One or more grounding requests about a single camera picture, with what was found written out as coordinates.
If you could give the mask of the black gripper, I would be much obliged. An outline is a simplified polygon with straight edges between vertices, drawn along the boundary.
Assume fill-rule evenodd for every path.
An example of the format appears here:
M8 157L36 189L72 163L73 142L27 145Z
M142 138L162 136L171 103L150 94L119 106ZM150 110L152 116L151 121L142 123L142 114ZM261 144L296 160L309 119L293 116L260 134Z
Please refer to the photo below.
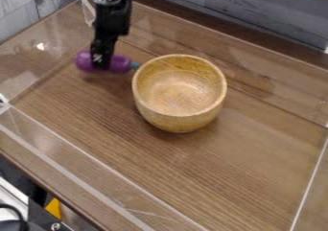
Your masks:
M91 59L98 68L107 69L116 38L130 32L132 0L92 1L95 3L95 40L91 43Z

